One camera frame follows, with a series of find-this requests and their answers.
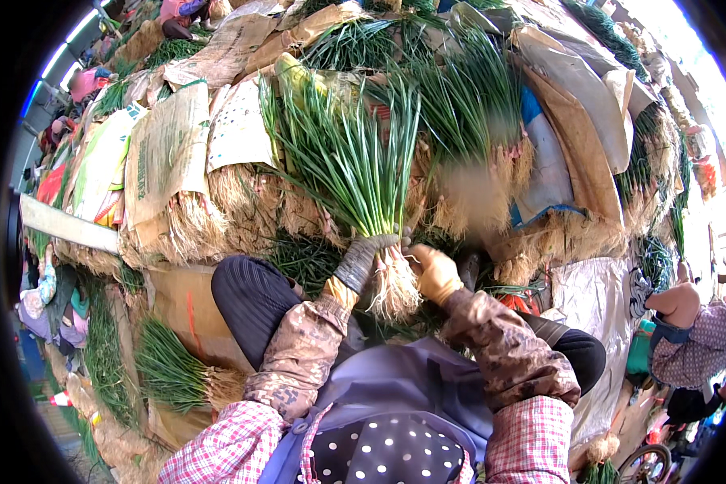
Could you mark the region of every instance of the sky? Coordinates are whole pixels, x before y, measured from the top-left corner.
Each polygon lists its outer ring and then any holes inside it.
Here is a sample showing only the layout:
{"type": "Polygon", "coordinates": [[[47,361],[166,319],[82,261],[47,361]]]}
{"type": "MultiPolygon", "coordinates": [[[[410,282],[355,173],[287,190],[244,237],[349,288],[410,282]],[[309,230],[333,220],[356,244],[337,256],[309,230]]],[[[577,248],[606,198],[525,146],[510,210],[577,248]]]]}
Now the sky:
{"type": "MultiPolygon", "coordinates": [[[[710,115],[726,151],[726,79],[699,35],[691,28],[673,0],[622,0],[630,16],[646,26],[663,49],[680,63],[699,84],[699,99],[710,115]]],[[[721,196],[726,208],[726,193],[721,196]]],[[[726,229],[726,210],[714,219],[719,232],[726,229]]]]}

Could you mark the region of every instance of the shoe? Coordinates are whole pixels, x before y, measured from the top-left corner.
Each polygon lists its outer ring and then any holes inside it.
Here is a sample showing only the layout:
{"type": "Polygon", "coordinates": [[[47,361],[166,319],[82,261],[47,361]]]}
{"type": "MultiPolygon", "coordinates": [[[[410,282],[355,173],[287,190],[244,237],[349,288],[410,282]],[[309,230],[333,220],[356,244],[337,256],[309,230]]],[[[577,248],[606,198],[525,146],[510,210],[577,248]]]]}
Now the shoe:
{"type": "Polygon", "coordinates": [[[465,248],[457,257],[457,274],[465,287],[471,292],[476,290],[478,267],[481,265],[481,261],[481,254],[474,248],[465,248]]]}
{"type": "Polygon", "coordinates": [[[207,45],[210,43],[210,37],[203,37],[202,35],[197,35],[197,34],[192,33],[191,42],[196,42],[197,44],[207,45]]]}
{"type": "Polygon", "coordinates": [[[653,294],[653,288],[646,276],[643,276],[639,267],[632,269],[629,273],[629,315],[639,319],[646,314],[646,301],[648,296],[653,294]]]}
{"type": "Polygon", "coordinates": [[[210,22],[210,19],[207,19],[204,21],[204,24],[202,24],[202,28],[205,29],[207,32],[215,32],[217,30],[217,25],[213,25],[210,22]]]}

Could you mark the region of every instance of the bicycle wheel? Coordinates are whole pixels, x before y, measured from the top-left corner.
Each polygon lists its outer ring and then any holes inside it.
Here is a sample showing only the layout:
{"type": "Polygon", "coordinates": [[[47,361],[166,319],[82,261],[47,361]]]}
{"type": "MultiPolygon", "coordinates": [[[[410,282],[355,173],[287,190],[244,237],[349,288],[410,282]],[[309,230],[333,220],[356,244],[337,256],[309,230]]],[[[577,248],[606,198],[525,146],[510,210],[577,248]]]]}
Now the bicycle wheel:
{"type": "Polygon", "coordinates": [[[629,455],[619,467],[615,484],[634,482],[663,482],[672,465],[670,450],[661,444],[645,445],[629,455]]]}

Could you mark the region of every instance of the polka dot fabric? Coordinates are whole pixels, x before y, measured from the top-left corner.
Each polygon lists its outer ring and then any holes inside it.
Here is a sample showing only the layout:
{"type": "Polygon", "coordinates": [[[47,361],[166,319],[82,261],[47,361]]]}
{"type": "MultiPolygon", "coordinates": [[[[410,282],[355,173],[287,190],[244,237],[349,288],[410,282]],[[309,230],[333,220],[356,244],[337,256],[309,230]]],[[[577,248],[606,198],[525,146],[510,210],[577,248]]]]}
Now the polka dot fabric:
{"type": "Polygon", "coordinates": [[[726,303],[702,306],[685,343],[662,338],[653,349],[651,370],[669,385],[698,389],[726,368],[726,303]]]}
{"type": "MultiPolygon", "coordinates": [[[[387,414],[318,432],[310,446],[317,482],[446,484],[467,458],[453,440],[421,418],[387,414]]],[[[304,482],[296,476],[295,482],[304,482]]]]}

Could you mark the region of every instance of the work glove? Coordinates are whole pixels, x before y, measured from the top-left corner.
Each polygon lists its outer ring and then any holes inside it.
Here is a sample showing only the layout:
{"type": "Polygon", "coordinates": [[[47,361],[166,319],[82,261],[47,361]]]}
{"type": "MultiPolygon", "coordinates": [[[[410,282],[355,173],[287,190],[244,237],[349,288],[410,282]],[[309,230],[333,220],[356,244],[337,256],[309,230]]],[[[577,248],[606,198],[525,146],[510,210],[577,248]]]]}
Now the work glove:
{"type": "Polygon", "coordinates": [[[360,296],[368,280],[374,275],[374,255],[385,247],[395,246],[398,239],[397,234],[373,237],[358,235],[341,259],[334,276],[360,296]]]}
{"type": "Polygon", "coordinates": [[[416,259],[412,269],[417,276],[419,292],[437,305],[443,307],[449,296],[465,285],[457,275],[455,261],[435,248],[417,244],[404,251],[416,259]]]}

